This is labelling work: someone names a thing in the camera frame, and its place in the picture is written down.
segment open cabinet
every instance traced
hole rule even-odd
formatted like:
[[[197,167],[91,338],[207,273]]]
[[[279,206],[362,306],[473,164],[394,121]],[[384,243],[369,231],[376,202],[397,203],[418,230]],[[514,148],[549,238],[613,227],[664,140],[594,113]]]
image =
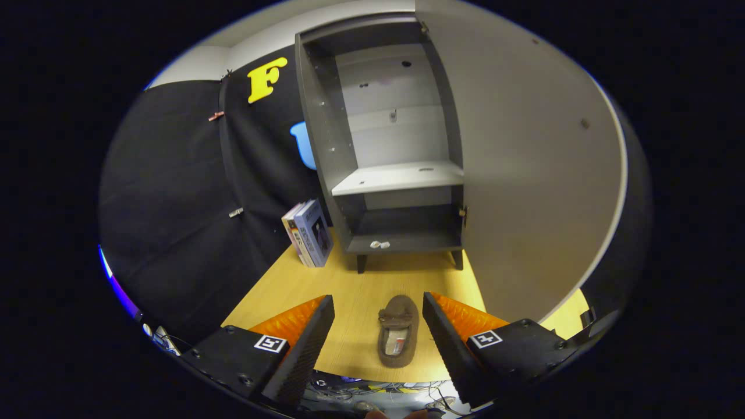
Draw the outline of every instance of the open cabinet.
[[[340,245],[451,251],[463,269],[463,161],[442,63],[413,13],[297,34],[305,122]]]
[[[591,274],[613,277],[601,258],[633,252],[631,236],[609,246],[628,204],[618,116],[535,34],[417,0],[297,34],[296,54],[318,176],[358,271],[385,252],[451,251],[460,268],[465,250],[488,313],[540,321]]]

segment black fabric backdrop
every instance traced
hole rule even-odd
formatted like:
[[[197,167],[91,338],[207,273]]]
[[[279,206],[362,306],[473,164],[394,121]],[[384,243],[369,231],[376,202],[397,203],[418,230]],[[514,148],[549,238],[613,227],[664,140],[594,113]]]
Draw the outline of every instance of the black fabric backdrop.
[[[288,64],[273,92],[249,104],[248,72],[277,57]],[[208,122],[223,84],[226,138],[224,122]],[[222,82],[140,95],[104,164],[99,212],[112,272],[151,323],[192,343],[207,337],[289,246],[282,215],[299,201],[323,202],[290,134],[302,120],[293,46]]]

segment clothespin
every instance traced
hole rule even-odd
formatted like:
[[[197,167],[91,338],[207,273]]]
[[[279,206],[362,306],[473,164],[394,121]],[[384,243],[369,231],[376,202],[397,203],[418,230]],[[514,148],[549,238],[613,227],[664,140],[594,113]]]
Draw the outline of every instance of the clothespin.
[[[222,110],[220,112],[215,112],[215,114],[213,116],[210,116],[209,119],[207,119],[207,121],[212,122],[216,120],[217,118],[220,118],[222,115],[225,115],[225,112]]]

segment slipper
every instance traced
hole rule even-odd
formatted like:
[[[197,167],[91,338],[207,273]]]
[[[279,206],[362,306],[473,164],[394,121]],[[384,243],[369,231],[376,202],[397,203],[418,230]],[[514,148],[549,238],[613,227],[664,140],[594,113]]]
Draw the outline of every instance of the slipper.
[[[416,333],[419,329],[419,311],[416,304],[405,295],[396,295],[378,313],[380,335],[378,355],[389,368],[409,365],[416,349]]]

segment book spine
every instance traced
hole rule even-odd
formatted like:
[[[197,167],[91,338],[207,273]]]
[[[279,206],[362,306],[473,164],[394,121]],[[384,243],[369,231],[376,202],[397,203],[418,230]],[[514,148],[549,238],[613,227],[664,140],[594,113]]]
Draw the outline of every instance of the book spine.
[[[305,242],[302,240],[297,223],[295,220],[288,220],[288,223],[290,225],[290,231],[292,231],[295,240],[297,240],[297,246],[300,248],[300,253],[302,254],[300,259],[302,260],[303,265],[314,268],[315,264],[313,263],[311,255],[308,253],[308,248],[305,246]]]
[[[308,225],[308,217],[306,217],[307,214],[297,216],[295,218],[295,224],[297,224],[297,229],[300,230],[302,242],[305,243],[305,247],[308,249],[308,253],[313,260],[313,265],[317,267],[324,266],[325,263],[318,251],[316,239],[313,236],[313,232],[311,231],[310,226]]]
[[[285,231],[287,232],[287,236],[290,238],[290,242],[292,243],[292,247],[295,248],[295,252],[297,253],[297,257],[300,258],[300,262],[305,264],[305,261],[302,259],[302,252],[300,252],[300,247],[297,245],[297,240],[295,239],[295,235],[292,233],[292,230],[290,230],[290,223],[286,218],[282,219],[282,225],[285,226]]]

